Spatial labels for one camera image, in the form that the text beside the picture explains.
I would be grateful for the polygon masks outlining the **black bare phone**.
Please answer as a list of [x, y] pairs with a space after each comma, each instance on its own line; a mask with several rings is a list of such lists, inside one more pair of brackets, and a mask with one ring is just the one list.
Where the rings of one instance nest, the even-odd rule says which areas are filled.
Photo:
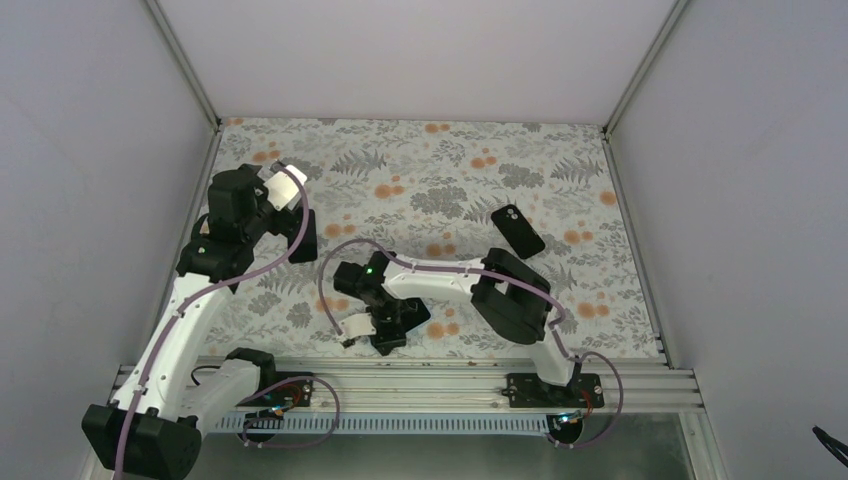
[[316, 213], [313, 209], [309, 209], [307, 216], [308, 218], [306, 222], [304, 222], [302, 208], [297, 210], [294, 214], [295, 224], [292, 226], [291, 232], [287, 236], [288, 246], [294, 246], [295, 240], [298, 238], [302, 227], [305, 227], [305, 232], [302, 235], [300, 242], [289, 256], [288, 261], [291, 264], [312, 263], [318, 258]]

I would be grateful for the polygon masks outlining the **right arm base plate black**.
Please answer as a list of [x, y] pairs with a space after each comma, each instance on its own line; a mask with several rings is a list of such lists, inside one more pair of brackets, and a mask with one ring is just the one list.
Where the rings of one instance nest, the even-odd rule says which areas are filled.
[[545, 383], [535, 373], [511, 373], [500, 393], [517, 409], [605, 406], [600, 377], [591, 373], [578, 374], [566, 386]]

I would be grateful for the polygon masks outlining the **left aluminium frame post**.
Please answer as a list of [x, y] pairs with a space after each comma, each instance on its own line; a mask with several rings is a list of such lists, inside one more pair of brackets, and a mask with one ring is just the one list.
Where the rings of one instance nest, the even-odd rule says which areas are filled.
[[197, 106], [200, 108], [207, 123], [215, 130], [220, 127], [220, 117], [209, 99], [206, 90], [196, 70], [184, 50], [168, 15], [158, 0], [143, 0], [142, 3], [149, 11], [155, 27], [163, 38], [167, 48], [176, 62], [179, 73], [185, 80]]

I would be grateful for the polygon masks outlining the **aluminium rail front frame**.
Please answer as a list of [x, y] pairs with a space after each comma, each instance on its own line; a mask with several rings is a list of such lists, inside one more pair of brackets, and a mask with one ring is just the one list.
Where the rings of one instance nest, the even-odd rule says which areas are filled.
[[[280, 358], [278, 369], [309, 372], [330, 383], [345, 413], [505, 413], [501, 391], [510, 373], [528, 373], [527, 359]], [[626, 413], [701, 412], [704, 402], [693, 371], [658, 362], [591, 358], [602, 413], [621, 404]]]

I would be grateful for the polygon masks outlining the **floral patterned table mat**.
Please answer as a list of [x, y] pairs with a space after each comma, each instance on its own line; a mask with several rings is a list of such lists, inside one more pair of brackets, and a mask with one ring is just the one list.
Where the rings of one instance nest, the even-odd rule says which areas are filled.
[[[417, 258], [512, 251], [490, 214], [516, 205], [545, 243], [527, 263], [566, 308], [569, 352], [660, 357], [602, 146], [589, 125], [344, 119], [224, 120], [213, 174], [252, 163], [307, 177], [321, 259], [355, 238]], [[242, 284], [202, 356], [252, 347], [283, 357], [377, 357], [338, 343], [316, 280], [321, 260]], [[463, 301], [426, 301], [432, 319], [392, 357], [522, 358]]]

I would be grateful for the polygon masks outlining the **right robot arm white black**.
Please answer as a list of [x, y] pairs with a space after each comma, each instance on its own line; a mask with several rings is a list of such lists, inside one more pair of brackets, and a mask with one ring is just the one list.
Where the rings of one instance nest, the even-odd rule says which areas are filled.
[[555, 308], [549, 282], [503, 249], [465, 261], [379, 250], [365, 264], [340, 263], [332, 283], [336, 292], [366, 306], [364, 313], [339, 322], [346, 345], [366, 337], [387, 356], [430, 320], [426, 301], [464, 302], [502, 339], [527, 349], [549, 404], [565, 407], [580, 393], [577, 359], [548, 323]]

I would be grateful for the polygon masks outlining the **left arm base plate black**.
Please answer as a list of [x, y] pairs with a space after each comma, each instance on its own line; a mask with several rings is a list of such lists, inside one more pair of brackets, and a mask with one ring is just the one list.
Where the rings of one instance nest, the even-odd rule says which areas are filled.
[[271, 409], [309, 407], [314, 382], [311, 379], [302, 379], [301, 375], [299, 375], [299, 380], [290, 381], [289, 378], [290, 375], [287, 373], [280, 374], [276, 382], [284, 381], [283, 385], [277, 386], [270, 392], [252, 400], [243, 400], [237, 406]]

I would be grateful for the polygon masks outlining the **black object at right edge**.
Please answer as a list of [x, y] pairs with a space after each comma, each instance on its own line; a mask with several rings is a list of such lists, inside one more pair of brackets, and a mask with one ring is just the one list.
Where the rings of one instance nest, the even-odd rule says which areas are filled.
[[812, 433], [819, 443], [843, 466], [848, 467], [847, 445], [815, 425]]

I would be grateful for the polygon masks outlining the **aluminium frame post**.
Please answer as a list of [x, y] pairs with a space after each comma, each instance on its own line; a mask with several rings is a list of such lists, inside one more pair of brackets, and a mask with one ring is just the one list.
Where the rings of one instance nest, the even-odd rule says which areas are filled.
[[662, 52], [665, 44], [674, 32], [681, 17], [686, 12], [689, 4], [689, 0], [676, 0], [672, 4], [669, 12], [663, 20], [663, 23], [661, 24], [659, 30], [657, 31], [655, 37], [650, 43], [641, 61], [637, 65], [636, 70], [634, 71], [630, 81], [625, 87], [607, 123], [604, 126], [604, 132], [606, 137], [611, 137], [613, 132], [616, 130], [617, 126], [621, 122], [631, 101], [637, 94], [640, 86], [642, 85], [643, 81], [650, 72], [656, 59]]
[[163, 38], [167, 48], [176, 62], [179, 73], [185, 80], [197, 106], [200, 108], [207, 123], [215, 130], [220, 127], [220, 117], [209, 99], [206, 90], [196, 70], [184, 50], [168, 15], [158, 0], [143, 0], [142, 3], [149, 11], [155, 27]]

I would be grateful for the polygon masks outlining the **right aluminium frame post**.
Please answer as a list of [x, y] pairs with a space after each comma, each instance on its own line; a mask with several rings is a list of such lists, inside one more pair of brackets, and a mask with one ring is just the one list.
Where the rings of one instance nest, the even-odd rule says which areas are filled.
[[625, 87], [607, 123], [604, 126], [604, 132], [606, 137], [611, 137], [613, 132], [616, 130], [617, 126], [621, 122], [631, 101], [637, 94], [640, 86], [642, 85], [643, 81], [650, 72], [656, 59], [662, 52], [665, 44], [674, 32], [681, 17], [686, 12], [689, 4], [689, 0], [676, 0], [672, 4], [669, 12], [663, 20], [663, 23], [661, 24], [659, 30], [657, 31], [655, 37], [650, 43], [641, 61], [637, 65], [636, 70], [634, 71], [630, 81]]

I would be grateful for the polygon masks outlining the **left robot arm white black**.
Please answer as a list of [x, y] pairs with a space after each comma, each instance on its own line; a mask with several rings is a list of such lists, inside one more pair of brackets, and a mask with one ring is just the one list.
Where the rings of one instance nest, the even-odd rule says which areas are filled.
[[238, 404], [270, 402], [278, 391], [274, 357], [239, 347], [210, 379], [189, 383], [212, 322], [239, 285], [260, 275], [255, 249], [282, 236], [282, 260], [317, 257], [307, 176], [287, 165], [262, 178], [244, 164], [214, 175], [207, 210], [180, 252], [168, 303], [141, 358], [104, 405], [93, 404], [81, 427], [102, 466], [115, 478], [183, 479], [203, 438]]

